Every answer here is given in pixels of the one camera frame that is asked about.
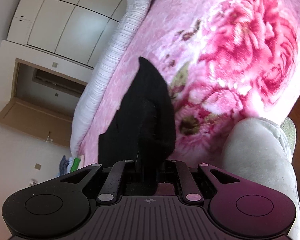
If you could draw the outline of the white wardrobe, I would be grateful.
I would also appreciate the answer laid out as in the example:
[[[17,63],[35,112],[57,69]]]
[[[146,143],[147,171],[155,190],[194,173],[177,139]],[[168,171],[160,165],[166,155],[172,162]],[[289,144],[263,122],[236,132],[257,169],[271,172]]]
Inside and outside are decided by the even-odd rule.
[[[94,68],[127,0],[20,0],[8,41]]]

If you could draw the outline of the pink floral blanket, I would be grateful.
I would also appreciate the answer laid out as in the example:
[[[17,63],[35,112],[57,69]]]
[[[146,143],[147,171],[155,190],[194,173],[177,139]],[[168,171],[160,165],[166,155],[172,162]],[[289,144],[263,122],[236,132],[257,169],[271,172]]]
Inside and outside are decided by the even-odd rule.
[[[153,0],[80,145],[88,165],[140,56],[168,84],[172,158],[215,161],[235,123],[260,116],[280,124],[300,95],[300,0]]]

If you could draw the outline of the wall light switch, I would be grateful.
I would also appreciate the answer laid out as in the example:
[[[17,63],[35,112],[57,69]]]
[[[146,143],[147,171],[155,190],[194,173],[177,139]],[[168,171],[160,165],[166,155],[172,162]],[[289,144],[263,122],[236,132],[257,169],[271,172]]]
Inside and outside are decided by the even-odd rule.
[[[41,167],[42,167],[42,166],[41,166],[40,164],[35,164],[35,166],[34,166],[34,168],[37,169],[37,170],[40,170]]]

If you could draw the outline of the brown wooden door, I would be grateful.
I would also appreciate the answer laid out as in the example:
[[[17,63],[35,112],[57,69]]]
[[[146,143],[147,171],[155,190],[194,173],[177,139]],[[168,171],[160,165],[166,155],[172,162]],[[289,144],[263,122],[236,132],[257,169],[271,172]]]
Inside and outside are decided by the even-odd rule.
[[[59,146],[69,147],[72,117],[12,98],[0,112],[0,124]]]

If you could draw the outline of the black garment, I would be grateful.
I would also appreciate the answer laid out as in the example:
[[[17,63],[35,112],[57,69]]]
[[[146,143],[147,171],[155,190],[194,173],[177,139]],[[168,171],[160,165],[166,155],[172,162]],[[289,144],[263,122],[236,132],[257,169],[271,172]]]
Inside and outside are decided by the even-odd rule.
[[[167,83],[147,59],[124,95],[107,130],[98,139],[98,162],[111,167],[134,161],[141,172],[145,196],[155,194],[158,172],[175,149],[174,109]]]

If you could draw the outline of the grey plush cushion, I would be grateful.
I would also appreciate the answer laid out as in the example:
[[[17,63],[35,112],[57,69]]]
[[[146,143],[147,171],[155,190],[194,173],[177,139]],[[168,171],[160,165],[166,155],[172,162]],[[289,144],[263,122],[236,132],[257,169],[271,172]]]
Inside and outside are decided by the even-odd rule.
[[[282,128],[264,118],[246,118],[235,124],[222,151],[223,169],[280,191],[294,202],[296,219],[288,235],[300,239],[300,199],[292,159]]]

